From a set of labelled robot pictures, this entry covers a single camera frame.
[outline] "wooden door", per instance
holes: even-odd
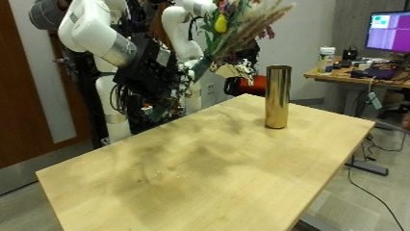
[[[0,1],[0,168],[90,139],[87,110],[75,84],[62,76],[78,137],[52,142],[10,1]]]

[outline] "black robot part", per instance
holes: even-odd
[[[163,65],[156,61],[159,42],[146,33],[135,34],[131,40],[138,44],[138,54],[132,64],[119,69],[115,82],[142,95],[148,103],[156,104],[180,85],[176,54],[171,52],[168,63]]]

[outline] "metallic canister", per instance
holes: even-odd
[[[291,73],[288,65],[267,67],[265,125],[285,128],[291,103]]]

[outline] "keyboard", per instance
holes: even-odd
[[[396,75],[396,70],[392,69],[368,68],[365,72],[368,72],[369,78],[376,77],[376,79],[390,80]]]

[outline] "purple screen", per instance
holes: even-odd
[[[410,13],[374,13],[368,48],[410,52]]]

